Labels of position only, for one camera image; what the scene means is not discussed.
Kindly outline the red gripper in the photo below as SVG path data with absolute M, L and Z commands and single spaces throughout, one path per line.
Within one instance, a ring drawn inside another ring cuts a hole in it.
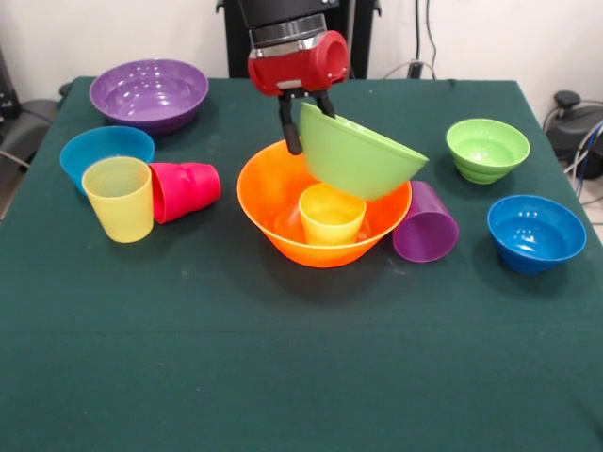
M 302 153 L 302 143 L 292 118 L 292 101 L 305 89 L 311 93 L 322 114 L 335 118 L 328 91 L 333 84 L 348 78 L 350 55 L 343 36 L 334 30 L 315 37 L 296 40 L 264 49 L 252 49 L 248 73 L 259 92 L 278 97 L 279 118 L 288 151 Z

